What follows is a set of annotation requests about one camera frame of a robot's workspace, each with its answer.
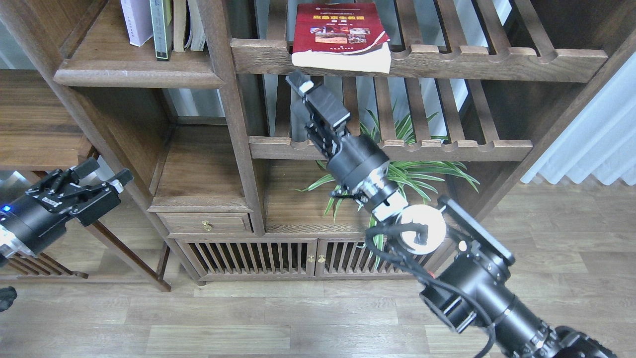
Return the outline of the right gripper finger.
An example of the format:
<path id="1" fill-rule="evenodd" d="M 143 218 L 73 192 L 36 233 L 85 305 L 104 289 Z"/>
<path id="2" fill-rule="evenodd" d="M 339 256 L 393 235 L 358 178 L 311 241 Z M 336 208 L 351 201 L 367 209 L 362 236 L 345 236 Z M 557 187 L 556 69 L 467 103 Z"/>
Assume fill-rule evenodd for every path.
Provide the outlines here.
<path id="1" fill-rule="evenodd" d="M 350 113 L 324 84 L 312 82 L 311 77 L 298 70 L 285 79 L 311 113 L 311 124 L 304 130 L 307 137 L 341 137 L 347 133 Z"/>
<path id="2" fill-rule="evenodd" d="M 305 130 L 311 124 L 311 112 L 307 109 L 302 100 L 291 104 L 291 127 L 293 130 Z"/>

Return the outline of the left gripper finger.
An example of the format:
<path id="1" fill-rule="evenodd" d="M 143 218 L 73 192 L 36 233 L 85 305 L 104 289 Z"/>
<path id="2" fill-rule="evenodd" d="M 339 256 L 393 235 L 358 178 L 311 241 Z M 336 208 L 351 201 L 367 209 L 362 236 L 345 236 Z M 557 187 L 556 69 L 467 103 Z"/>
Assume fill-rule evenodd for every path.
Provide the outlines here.
<path id="1" fill-rule="evenodd" d="M 72 209 L 72 217 L 83 226 L 97 222 L 103 215 L 121 203 L 119 194 L 134 179 L 129 169 L 123 169 L 100 185 L 83 186 L 78 193 L 78 204 Z"/>
<path id="2" fill-rule="evenodd" d="M 99 168 L 99 163 L 94 157 L 89 157 L 83 163 L 73 166 L 64 172 L 59 173 L 55 179 L 55 186 L 66 186 L 71 183 L 78 184 L 80 179 L 85 178 Z"/>

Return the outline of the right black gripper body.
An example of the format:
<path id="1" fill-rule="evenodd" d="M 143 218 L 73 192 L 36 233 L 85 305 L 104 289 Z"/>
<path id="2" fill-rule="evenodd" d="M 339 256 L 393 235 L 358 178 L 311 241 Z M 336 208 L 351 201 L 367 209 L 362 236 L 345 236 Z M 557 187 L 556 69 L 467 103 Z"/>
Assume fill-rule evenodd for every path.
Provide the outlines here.
<path id="1" fill-rule="evenodd" d="M 308 138 L 327 159 L 325 169 L 339 189 L 333 198 L 352 198 L 379 222 L 395 222 L 409 206 L 397 184 L 388 179 L 390 159 L 366 134 L 354 136 L 345 125 L 305 126 Z"/>

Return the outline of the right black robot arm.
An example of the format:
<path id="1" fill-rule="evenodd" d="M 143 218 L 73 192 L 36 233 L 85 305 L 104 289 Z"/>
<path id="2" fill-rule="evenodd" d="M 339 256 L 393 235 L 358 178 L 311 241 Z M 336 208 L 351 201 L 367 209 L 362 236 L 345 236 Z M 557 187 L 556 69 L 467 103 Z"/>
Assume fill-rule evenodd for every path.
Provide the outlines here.
<path id="1" fill-rule="evenodd" d="M 350 114 L 332 93 L 300 71 L 286 77 L 300 96 L 293 111 L 327 159 L 325 166 L 344 193 L 377 220 L 365 233 L 373 254 L 411 273 L 422 301 L 451 331 L 486 331 L 478 357 L 497 345 L 509 358 L 613 358 L 615 353 L 567 326 L 550 327 L 505 283 L 515 257 L 454 200 L 411 205 L 388 179 L 389 158 L 366 135 L 352 135 Z"/>

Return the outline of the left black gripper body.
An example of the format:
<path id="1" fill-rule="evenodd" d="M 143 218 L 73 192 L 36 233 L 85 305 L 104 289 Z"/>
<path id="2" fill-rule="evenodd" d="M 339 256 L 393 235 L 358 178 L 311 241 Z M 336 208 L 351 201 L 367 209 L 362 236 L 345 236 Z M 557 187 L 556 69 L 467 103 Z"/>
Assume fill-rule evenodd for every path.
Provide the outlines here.
<path id="1" fill-rule="evenodd" d="M 18 252 L 36 256 L 66 233 L 67 222 L 73 219 L 79 222 L 72 217 L 78 193 L 83 186 L 94 185 L 55 186 L 59 173 L 50 172 L 23 196 L 1 207 L 2 259 Z"/>

